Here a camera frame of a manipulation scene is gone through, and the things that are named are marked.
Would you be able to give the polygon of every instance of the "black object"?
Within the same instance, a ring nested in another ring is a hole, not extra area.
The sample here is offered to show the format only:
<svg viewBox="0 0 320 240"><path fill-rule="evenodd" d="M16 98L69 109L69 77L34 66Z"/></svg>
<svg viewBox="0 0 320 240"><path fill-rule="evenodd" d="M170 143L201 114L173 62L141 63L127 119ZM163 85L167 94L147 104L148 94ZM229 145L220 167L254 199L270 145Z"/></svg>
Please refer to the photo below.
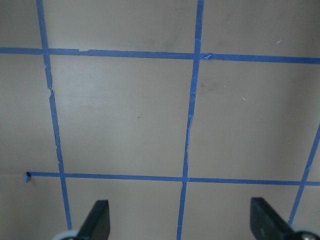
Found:
<svg viewBox="0 0 320 240"><path fill-rule="evenodd" d="M107 240L110 234L108 200L98 200L81 226L76 239Z"/></svg>
<svg viewBox="0 0 320 240"><path fill-rule="evenodd" d="M320 240L308 231L294 232L262 197L251 198L250 229L256 240Z"/></svg>

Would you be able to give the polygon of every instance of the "metal bolt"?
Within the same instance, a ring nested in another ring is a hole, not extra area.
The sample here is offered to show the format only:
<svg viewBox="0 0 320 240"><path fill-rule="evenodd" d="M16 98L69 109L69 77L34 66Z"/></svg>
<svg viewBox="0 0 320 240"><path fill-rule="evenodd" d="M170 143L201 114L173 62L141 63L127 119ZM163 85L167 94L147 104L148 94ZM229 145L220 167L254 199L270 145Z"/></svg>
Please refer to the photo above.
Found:
<svg viewBox="0 0 320 240"><path fill-rule="evenodd" d="M316 237L311 233L303 233L301 237L303 240L316 240Z"/></svg>

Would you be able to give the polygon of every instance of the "blue tape grid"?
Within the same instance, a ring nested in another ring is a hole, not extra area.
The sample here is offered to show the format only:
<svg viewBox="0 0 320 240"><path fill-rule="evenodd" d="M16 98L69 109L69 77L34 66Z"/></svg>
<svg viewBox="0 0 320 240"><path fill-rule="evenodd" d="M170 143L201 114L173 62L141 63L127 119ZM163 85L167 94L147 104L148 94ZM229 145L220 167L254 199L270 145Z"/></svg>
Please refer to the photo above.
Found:
<svg viewBox="0 0 320 240"><path fill-rule="evenodd" d="M151 52L151 51L117 51L117 50L96 50L80 51L78 49L49 48L44 19L44 9L42 0L36 0L38 21L41 35L42 49L22 48L22 47L0 47L0 54L23 54L23 55L43 55L45 65L45 75L47 87L50 90L50 110L52 117L53 131L55 135L56 154L58 159L59 173L55 172L27 172L24 180L28 182L33 177L54 177L60 178L63 203L68 229L72 228L66 178L90 178L90 179L119 179L119 180L147 180L147 181L169 181L181 182L180 206L177 226L177 240L181 240L185 200L187 193L187 183L221 183L221 184L255 184L255 185L283 185L299 186L294 205L288 223L291 225L296 215L305 186L320 186L318 181L307 181L308 175L315 157L320 140L320 125L317 129L315 139L306 163L306 167L301 181L281 181L281 180L255 180L255 179L229 179L229 178L196 178L188 177L188 147L192 119L195 111L195 100L197 92L197 82L200 60L237 61L237 62L261 62L261 63L290 63L290 64L320 64L320 58L316 57L292 57L292 56L268 56L268 55L245 55L245 54L223 54L223 53L201 53L202 35L202 14L204 10L204 0L198 0L195 26L194 53L182 52ZM110 174L85 174L85 173L65 173L63 156L60 144L60 133L58 126L58 116L56 110L55 93L52 90L52 76L50 55L67 56L96 56L96 57L123 57L123 58L152 58L152 59L181 59L193 60L192 79L190 85L189 111L186 128L185 153L183 160L182 177L173 176L142 176L142 175L110 175Z"/></svg>

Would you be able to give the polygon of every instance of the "gray floor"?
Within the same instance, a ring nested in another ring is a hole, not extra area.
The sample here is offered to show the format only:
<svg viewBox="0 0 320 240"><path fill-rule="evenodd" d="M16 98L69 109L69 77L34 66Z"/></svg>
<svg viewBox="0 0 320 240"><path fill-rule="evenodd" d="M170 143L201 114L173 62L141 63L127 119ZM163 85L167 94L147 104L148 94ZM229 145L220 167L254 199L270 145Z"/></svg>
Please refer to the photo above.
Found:
<svg viewBox="0 0 320 240"><path fill-rule="evenodd" d="M0 0L0 239L67 230L41 2ZM196 0L43 0L43 11L53 50L194 52ZM202 20L202 53L320 57L318 0L205 0ZM177 234L193 55L49 57L65 172L114 178L66 178L74 229L98 199L110 201L110 240L253 240L251 197L288 220L320 121L319 64L200 61L187 177L214 180L187 183ZM56 177L26 184L27 171ZM319 152L307 181L320 185ZM307 185L293 225L319 233L319 199Z"/></svg>

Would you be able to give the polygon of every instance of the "blue tape end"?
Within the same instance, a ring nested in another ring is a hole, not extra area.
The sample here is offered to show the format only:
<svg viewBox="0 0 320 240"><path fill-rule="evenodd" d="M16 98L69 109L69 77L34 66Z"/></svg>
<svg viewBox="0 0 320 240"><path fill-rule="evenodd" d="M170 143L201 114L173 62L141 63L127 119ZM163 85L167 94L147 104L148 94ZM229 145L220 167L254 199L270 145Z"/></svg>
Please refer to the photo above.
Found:
<svg viewBox="0 0 320 240"><path fill-rule="evenodd" d="M31 174L29 172L26 172L25 175L23 176L23 179L26 184L29 183L29 181L31 180Z"/></svg>

